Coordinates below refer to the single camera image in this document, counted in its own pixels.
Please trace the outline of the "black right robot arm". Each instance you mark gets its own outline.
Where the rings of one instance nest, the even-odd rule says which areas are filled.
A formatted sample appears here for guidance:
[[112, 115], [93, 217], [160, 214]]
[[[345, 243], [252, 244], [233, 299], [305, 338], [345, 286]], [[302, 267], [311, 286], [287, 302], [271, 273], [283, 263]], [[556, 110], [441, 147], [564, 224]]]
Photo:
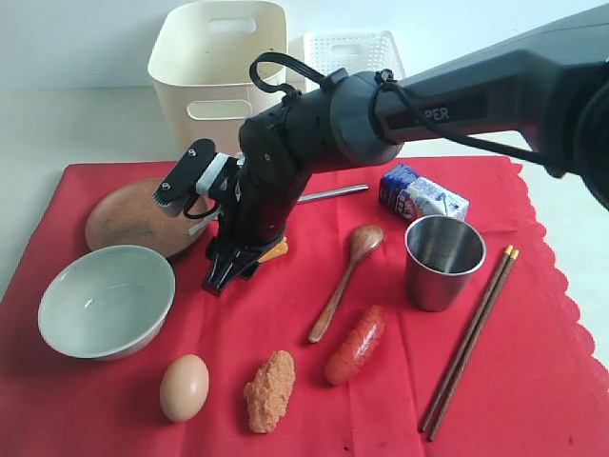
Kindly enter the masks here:
[[310, 177], [383, 165], [403, 144], [444, 138], [578, 175], [608, 201], [608, 9], [599, 6], [396, 81], [389, 70], [320, 74], [259, 55], [317, 84], [281, 84], [280, 104], [239, 131], [243, 166], [228, 179], [205, 290], [219, 294], [278, 243]]

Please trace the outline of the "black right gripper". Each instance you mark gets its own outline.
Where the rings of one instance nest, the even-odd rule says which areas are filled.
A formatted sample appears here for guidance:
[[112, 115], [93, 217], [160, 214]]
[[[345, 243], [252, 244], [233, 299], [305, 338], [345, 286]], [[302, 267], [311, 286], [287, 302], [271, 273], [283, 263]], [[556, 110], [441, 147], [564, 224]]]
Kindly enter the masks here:
[[220, 296], [233, 279], [254, 276], [268, 246], [283, 236], [310, 177], [309, 169], [289, 158], [251, 156], [241, 166], [232, 156], [205, 160], [205, 196], [220, 205], [220, 214], [218, 233], [206, 249], [210, 266], [203, 290]]

